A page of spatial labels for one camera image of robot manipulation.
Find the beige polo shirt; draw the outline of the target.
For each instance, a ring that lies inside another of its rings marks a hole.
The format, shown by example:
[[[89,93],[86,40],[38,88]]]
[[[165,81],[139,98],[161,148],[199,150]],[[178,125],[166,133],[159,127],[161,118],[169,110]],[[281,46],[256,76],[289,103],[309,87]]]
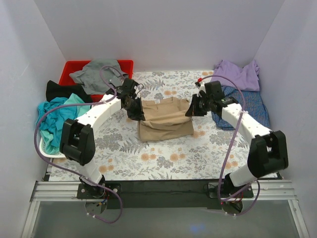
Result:
[[[158,101],[143,101],[145,120],[138,123],[141,141],[161,141],[194,134],[193,122],[185,116],[189,100],[170,97]]]

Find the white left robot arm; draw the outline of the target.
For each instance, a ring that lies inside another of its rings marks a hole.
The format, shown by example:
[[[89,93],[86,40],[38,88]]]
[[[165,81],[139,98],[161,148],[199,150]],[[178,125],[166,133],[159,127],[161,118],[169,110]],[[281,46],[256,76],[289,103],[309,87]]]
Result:
[[[101,198],[106,191],[102,183],[103,176],[94,159],[94,133],[121,109],[126,110],[131,120],[145,119],[142,101],[138,96],[139,86],[133,79],[126,79],[121,86],[109,89],[88,112],[77,119],[67,119],[63,124],[60,152],[75,164],[80,178],[89,184],[88,192],[94,198]]]

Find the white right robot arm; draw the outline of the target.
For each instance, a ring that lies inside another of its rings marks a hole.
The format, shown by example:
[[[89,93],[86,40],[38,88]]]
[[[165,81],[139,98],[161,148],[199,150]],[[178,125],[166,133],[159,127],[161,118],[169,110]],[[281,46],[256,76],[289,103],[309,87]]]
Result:
[[[192,97],[187,117],[202,117],[208,112],[217,114],[240,133],[249,144],[247,163],[224,176],[221,187],[230,197],[235,197],[248,183],[266,175],[288,168],[286,136],[282,131],[272,131],[261,125],[233,97],[226,97],[219,81],[195,83],[198,92]]]

